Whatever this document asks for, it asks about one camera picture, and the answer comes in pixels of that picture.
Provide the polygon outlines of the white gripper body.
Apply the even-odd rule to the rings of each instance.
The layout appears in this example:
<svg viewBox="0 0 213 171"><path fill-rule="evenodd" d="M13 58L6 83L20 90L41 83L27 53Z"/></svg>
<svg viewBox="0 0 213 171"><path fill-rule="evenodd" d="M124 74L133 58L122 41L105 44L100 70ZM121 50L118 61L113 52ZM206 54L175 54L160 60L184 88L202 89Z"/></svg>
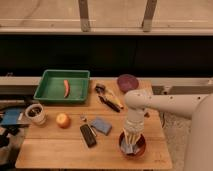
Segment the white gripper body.
<svg viewBox="0 0 213 171"><path fill-rule="evenodd" d="M124 122L126 134L139 134L144 129L144 114L128 113Z"/></svg>

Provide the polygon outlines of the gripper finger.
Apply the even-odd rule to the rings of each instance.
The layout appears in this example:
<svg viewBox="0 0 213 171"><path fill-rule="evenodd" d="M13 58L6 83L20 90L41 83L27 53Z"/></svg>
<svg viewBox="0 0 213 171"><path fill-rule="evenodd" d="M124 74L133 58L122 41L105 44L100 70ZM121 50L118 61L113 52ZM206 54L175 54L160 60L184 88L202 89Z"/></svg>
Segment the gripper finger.
<svg viewBox="0 0 213 171"><path fill-rule="evenodd" d="M138 140L140 139L140 134L138 134L135 138L135 145L137 144Z"/></svg>
<svg viewBox="0 0 213 171"><path fill-rule="evenodd" d="M126 144L130 144L129 133L124 132L124 136L125 136L125 142L126 142Z"/></svg>

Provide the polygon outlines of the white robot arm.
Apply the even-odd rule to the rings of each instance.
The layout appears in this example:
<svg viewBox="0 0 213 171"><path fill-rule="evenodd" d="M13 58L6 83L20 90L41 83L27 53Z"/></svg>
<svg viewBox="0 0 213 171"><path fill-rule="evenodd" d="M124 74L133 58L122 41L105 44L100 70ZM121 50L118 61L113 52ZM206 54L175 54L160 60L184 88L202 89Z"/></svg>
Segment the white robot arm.
<svg viewBox="0 0 213 171"><path fill-rule="evenodd" d="M213 94L152 95L141 89L127 92L124 100L128 144L142 133L147 108L191 118L183 171L213 171Z"/></svg>

